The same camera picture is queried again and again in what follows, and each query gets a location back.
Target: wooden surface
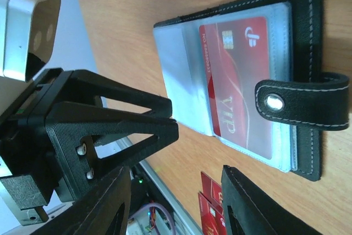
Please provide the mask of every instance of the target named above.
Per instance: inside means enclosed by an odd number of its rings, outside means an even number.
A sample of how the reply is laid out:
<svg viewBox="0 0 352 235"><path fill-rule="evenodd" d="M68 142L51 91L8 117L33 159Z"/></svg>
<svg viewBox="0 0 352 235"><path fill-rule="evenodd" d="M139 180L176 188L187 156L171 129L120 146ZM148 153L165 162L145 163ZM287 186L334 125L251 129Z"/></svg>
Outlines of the wooden surface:
<svg viewBox="0 0 352 235"><path fill-rule="evenodd" d="M80 4L99 72L166 96L152 36L153 24L226 1L229 0L80 0ZM352 76L352 0L324 3L323 69ZM351 139L352 129L325 134L323 177L315 183L269 168L184 126L180 126L179 141L148 162L198 224L200 171L220 182L222 165L228 164L236 166L284 208L318 231L351 234Z"/></svg>

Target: credit card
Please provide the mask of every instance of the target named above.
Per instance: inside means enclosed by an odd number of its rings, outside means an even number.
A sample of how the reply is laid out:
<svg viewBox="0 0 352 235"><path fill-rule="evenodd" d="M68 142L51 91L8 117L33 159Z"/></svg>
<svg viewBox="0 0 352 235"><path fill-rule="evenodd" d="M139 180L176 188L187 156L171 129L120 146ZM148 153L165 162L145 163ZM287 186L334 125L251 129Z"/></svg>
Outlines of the credit card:
<svg viewBox="0 0 352 235"><path fill-rule="evenodd" d="M199 192L199 208L203 234L226 235L224 216Z"/></svg>
<svg viewBox="0 0 352 235"><path fill-rule="evenodd" d="M203 195L223 215L221 186L205 172L200 172L200 175L202 179Z"/></svg>
<svg viewBox="0 0 352 235"><path fill-rule="evenodd" d="M270 78L266 17L201 25L199 32L214 133L271 159L272 125L257 113L254 93Z"/></svg>

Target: card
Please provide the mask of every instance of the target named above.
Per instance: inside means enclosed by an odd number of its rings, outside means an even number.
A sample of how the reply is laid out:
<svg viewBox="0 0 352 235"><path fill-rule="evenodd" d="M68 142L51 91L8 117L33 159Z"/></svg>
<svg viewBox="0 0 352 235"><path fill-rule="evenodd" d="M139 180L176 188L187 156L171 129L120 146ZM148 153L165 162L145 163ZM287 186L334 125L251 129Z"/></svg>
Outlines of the card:
<svg viewBox="0 0 352 235"><path fill-rule="evenodd" d="M199 208L202 230L205 235L226 235L223 215L199 192Z"/></svg>
<svg viewBox="0 0 352 235"><path fill-rule="evenodd" d="M223 215L221 186L205 172L200 172L202 179L203 195Z"/></svg>
<svg viewBox="0 0 352 235"><path fill-rule="evenodd" d="M271 159L272 126L257 113L254 92L270 78L266 17L201 25L199 32L214 133Z"/></svg>

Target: screw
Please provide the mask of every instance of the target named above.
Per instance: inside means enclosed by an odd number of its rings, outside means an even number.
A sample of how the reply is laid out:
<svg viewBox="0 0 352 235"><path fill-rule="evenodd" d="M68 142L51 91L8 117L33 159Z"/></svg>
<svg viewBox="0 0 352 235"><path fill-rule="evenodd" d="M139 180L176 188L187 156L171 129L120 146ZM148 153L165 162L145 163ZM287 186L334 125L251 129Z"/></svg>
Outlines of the screw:
<svg viewBox="0 0 352 235"><path fill-rule="evenodd" d="M77 153L80 156L84 156L87 153L87 146L85 143L83 143L81 146L77 148Z"/></svg>
<svg viewBox="0 0 352 235"><path fill-rule="evenodd" d="M94 178L94 170L93 168L87 173L87 179L91 180Z"/></svg>

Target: leather strap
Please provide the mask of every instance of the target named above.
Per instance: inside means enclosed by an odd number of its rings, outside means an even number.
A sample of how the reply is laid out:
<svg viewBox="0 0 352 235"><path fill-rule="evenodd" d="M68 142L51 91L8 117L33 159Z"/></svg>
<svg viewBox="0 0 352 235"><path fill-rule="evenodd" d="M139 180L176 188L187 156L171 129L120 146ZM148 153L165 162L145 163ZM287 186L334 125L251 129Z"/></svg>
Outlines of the leather strap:
<svg viewBox="0 0 352 235"><path fill-rule="evenodd" d="M263 80L255 87L258 113L269 121L304 125L319 130L343 130L349 126L349 78L322 73L321 83ZM270 95L283 101L281 110L267 104Z"/></svg>

